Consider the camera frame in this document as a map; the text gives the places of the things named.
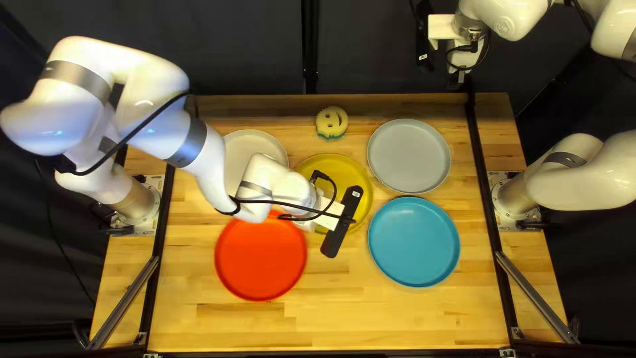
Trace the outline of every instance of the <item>black cable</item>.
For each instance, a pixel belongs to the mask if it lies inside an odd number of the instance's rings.
[[[80,276],[78,275],[77,271],[75,271],[75,267],[73,266],[73,263],[71,262],[71,259],[68,257],[68,255],[66,255],[66,251],[64,251],[64,247],[62,247],[62,244],[60,244],[60,241],[57,239],[57,236],[55,235],[55,228],[53,227],[53,219],[51,218],[51,201],[50,201],[50,197],[49,197],[49,193],[48,193],[48,187],[46,186],[46,182],[44,181],[44,176],[42,175],[42,169],[39,166],[38,160],[35,159],[34,162],[35,162],[35,165],[36,165],[36,169],[38,170],[38,175],[40,177],[40,180],[42,181],[42,185],[44,185],[45,202],[46,202],[46,220],[48,221],[48,229],[49,229],[49,232],[51,234],[51,237],[53,238],[53,240],[57,244],[57,247],[62,252],[62,255],[66,259],[66,263],[69,264],[69,267],[71,268],[71,271],[73,272],[73,275],[75,275],[75,278],[77,278],[77,281],[78,281],[79,285],[81,286],[81,289],[84,291],[84,294],[86,295],[86,298],[88,298],[88,300],[93,305],[95,305],[95,300],[92,297],[90,297],[90,295],[88,294],[88,290],[86,289],[86,286],[84,286],[84,283],[81,281]]]
[[[276,204],[276,205],[280,205],[280,206],[288,206],[290,208],[296,208],[296,209],[300,209],[300,210],[306,210],[312,213],[320,213],[326,217],[333,217],[333,218],[337,218],[337,219],[342,219],[342,220],[347,220],[350,224],[353,224],[354,222],[356,222],[353,219],[349,219],[349,218],[345,218],[341,215],[336,215],[336,214],[332,214],[332,213],[328,213],[325,212],[324,210],[316,210],[314,208],[309,208],[307,206],[302,206],[302,205],[296,205],[296,204],[292,204],[292,203],[285,203],[284,201],[276,201],[276,200],[252,200],[252,199],[239,199],[236,197],[231,197],[232,200],[234,200],[236,203],[245,203],[245,204]]]
[[[591,24],[590,20],[588,19],[588,17],[585,16],[585,12],[583,11],[583,8],[581,7],[581,4],[579,4],[579,0],[572,0],[572,4],[574,4],[574,8],[579,13],[579,17],[581,17],[581,20],[583,21],[583,25],[585,25],[585,27],[590,32],[590,34],[593,33],[594,32],[594,26],[592,26],[592,24]]]
[[[314,215],[313,217],[305,217],[305,218],[294,218],[290,214],[281,214],[278,216],[278,219],[288,220],[288,221],[311,221],[315,218],[318,218],[322,214],[326,213],[327,210],[331,207],[331,204],[333,204],[333,202],[336,200],[336,195],[338,194],[338,188],[336,187],[336,183],[330,177],[325,176],[323,179],[328,180],[329,183],[331,183],[331,186],[333,187],[333,196],[331,197],[331,201],[329,202],[329,204],[327,204],[327,206],[325,206],[325,208],[322,209],[322,212]]]
[[[579,0],[572,0],[572,4],[574,4],[574,8],[576,9],[576,11],[579,13],[579,17],[581,18],[581,21],[583,21],[583,25],[585,25],[585,28],[588,30],[588,32],[590,34],[594,33],[594,26],[592,26],[592,23],[590,22],[590,19],[588,19],[588,17],[585,15],[585,11],[583,11],[583,8],[581,7],[581,4],[579,4]],[[625,71],[619,64],[618,61],[615,59],[610,58],[609,59],[612,64],[614,65],[614,67],[616,67],[616,69],[623,74],[623,76],[626,76],[627,78],[629,78],[632,81],[636,82],[636,78],[633,77],[631,74],[627,73],[627,71]]]
[[[73,175],[79,175],[79,176],[83,176],[83,175],[88,175],[92,172],[94,172],[97,168],[99,168],[102,164],[104,164],[113,154],[115,154],[121,147],[123,147],[124,145],[126,145],[126,143],[128,143],[128,141],[135,136],[135,134],[139,133],[139,131],[141,131],[148,123],[150,123],[153,119],[155,119],[157,116],[159,116],[159,114],[161,114],[163,111],[165,111],[172,103],[175,103],[178,99],[182,98],[183,96],[188,95],[190,92],[186,91],[186,92],[182,92],[176,96],[174,96],[173,98],[170,98],[166,103],[164,103],[161,107],[157,108],[150,116],[148,116],[148,118],[146,118],[143,122],[141,122],[135,129],[132,130],[132,132],[128,133],[127,136],[125,136],[119,143],[117,143],[117,145],[115,145],[112,149],[110,149],[108,151],[108,153],[104,154],[104,156],[99,159],[95,164],[93,164],[92,167],[84,170],[84,171],[70,171],[69,173],[73,174]]]
[[[486,58],[486,55],[488,55],[488,50],[490,50],[490,42],[491,42],[491,37],[492,34],[490,33],[490,30],[488,30],[488,32],[486,33],[486,38],[483,40],[483,48],[481,49],[481,53],[479,55],[479,57],[477,58],[477,62],[475,62],[474,65],[472,66],[457,66],[453,63],[450,62],[450,60],[448,59],[448,55],[450,55],[452,52],[454,51],[462,51],[462,52],[470,52],[473,51],[475,49],[475,46],[478,46],[477,41],[474,41],[474,44],[470,44],[470,45],[462,45],[462,46],[457,46],[457,47],[453,47],[450,48],[448,51],[446,51],[446,63],[448,63],[448,65],[452,68],[458,69],[459,71],[468,71],[470,69],[474,69],[477,66],[479,66],[483,60]]]

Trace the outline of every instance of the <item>yellow sponge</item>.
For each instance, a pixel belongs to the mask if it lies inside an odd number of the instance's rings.
[[[316,131],[318,136],[325,140],[342,137],[348,125],[347,112],[340,107],[327,107],[316,116]]]

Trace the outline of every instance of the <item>yellow plate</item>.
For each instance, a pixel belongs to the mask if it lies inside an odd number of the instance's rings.
[[[348,187],[360,185],[364,194],[358,204],[356,213],[354,214],[355,224],[352,224],[349,230],[357,229],[369,215],[371,203],[373,202],[373,187],[371,180],[360,164],[354,162],[349,157],[340,154],[319,154],[306,159],[296,168],[305,178],[309,179],[315,169],[327,174],[335,183],[338,189],[336,201],[342,201],[342,197]],[[326,197],[333,195],[331,183],[326,180],[316,180],[316,186],[322,191]],[[317,233],[326,234],[327,229],[318,226]]]

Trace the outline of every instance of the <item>wooden table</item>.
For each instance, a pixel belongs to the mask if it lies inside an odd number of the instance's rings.
[[[148,349],[157,352],[264,350],[384,350],[498,348],[508,344],[488,234],[476,179],[462,94],[209,96],[198,114],[221,134],[256,128],[287,148],[291,168],[320,153],[347,155],[368,170],[373,131],[394,118],[417,118],[449,144],[446,181],[424,197],[444,209],[460,235],[455,271],[426,289],[407,289],[383,276],[366,245],[370,218],[345,237],[335,259],[321,255],[322,236],[308,234],[308,262],[296,287],[267,303],[230,294],[214,270],[214,245],[229,217],[199,193],[195,179],[177,171]],[[350,116],[338,141],[315,133],[314,115],[337,105]],[[506,94],[479,94],[477,116],[489,170],[525,168]],[[163,173],[165,164],[131,148],[131,174]],[[400,194],[373,181],[371,214]],[[502,234],[505,253],[564,319],[543,233]],[[111,238],[92,334],[109,315],[152,251],[153,238]],[[519,326],[530,338],[557,341],[512,282]],[[108,346],[132,342],[139,329],[141,294]]]

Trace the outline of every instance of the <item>teal plate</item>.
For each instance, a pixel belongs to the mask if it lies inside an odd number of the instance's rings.
[[[375,214],[368,233],[375,264],[401,285],[429,287],[450,275],[459,260],[459,235],[439,206],[399,197]]]

